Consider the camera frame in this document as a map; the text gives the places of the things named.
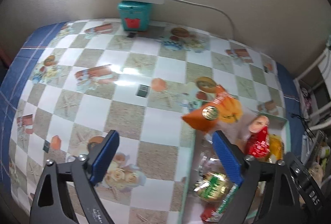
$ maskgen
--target plastic bag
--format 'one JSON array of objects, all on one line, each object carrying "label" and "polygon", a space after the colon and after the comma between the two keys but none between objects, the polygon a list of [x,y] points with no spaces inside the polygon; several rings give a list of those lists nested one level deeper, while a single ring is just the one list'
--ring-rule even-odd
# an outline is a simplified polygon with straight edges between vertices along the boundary
[{"label": "plastic bag", "polygon": [[230,189],[229,193],[225,196],[225,198],[218,207],[216,207],[215,205],[207,205],[203,213],[200,215],[201,219],[204,222],[209,222],[209,223],[216,223],[220,221],[223,213],[225,212],[229,203],[232,201],[237,190],[238,190],[238,185],[234,184]]},{"label": "plastic bag", "polygon": [[207,202],[220,201],[229,191],[232,183],[227,178],[221,162],[216,158],[206,159],[203,155],[199,168],[200,178],[193,192]]},{"label": "plastic bag", "polygon": [[275,134],[269,134],[270,155],[274,155],[276,160],[283,159],[284,143],[282,138]]}]

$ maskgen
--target red label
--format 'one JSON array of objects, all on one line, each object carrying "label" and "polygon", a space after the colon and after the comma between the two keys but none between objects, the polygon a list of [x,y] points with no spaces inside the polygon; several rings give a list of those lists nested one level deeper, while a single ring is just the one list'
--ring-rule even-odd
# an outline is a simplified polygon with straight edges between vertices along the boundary
[{"label": "red label", "polygon": [[126,25],[128,26],[128,28],[131,29],[138,29],[140,27],[140,19],[139,18],[125,18],[124,19],[126,22]]}]

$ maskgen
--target red package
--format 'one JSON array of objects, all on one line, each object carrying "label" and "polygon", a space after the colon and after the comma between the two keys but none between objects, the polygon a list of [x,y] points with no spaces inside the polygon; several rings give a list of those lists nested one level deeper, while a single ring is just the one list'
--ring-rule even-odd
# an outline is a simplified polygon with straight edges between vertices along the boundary
[{"label": "red package", "polygon": [[212,221],[210,220],[212,220],[215,212],[216,212],[216,206],[212,204],[207,204],[200,217],[202,221],[211,223]]},{"label": "red package", "polygon": [[247,141],[245,153],[258,159],[265,158],[269,150],[268,135],[269,119],[266,116],[258,116],[249,126],[251,136]]}]

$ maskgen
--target box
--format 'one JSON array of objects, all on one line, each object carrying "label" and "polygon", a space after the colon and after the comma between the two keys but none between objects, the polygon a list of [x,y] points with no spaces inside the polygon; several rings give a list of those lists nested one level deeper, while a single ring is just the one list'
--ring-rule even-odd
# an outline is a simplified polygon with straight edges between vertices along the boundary
[{"label": "box", "polygon": [[122,1],[117,9],[120,12],[124,30],[147,30],[152,9],[151,3]]}]

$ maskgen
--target black cable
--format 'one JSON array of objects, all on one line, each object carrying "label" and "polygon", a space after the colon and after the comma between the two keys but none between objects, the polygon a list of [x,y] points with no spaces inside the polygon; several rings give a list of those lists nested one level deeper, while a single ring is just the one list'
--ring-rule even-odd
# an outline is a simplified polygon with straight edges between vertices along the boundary
[{"label": "black cable", "polygon": [[314,143],[314,141],[313,141],[313,139],[312,139],[312,137],[310,136],[310,134],[309,134],[308,131],[310,131],[310,133],[314,136],[314,138],[315,138],[316,136],[315,136],[315,134],[311,131],[311,129],[309,128],[309,126],[308,126],[308,124],[307,124],[307,119],[304,118],[304,117],[302,117],[302,116],[300,116],[300,115],[293,114],[293,113],[291,113],[291,117],[297,117],[297,118],[300,119],[302,126],[304,127],[305,131],[307,132],[308,137],[309,137],[310,140]]}]

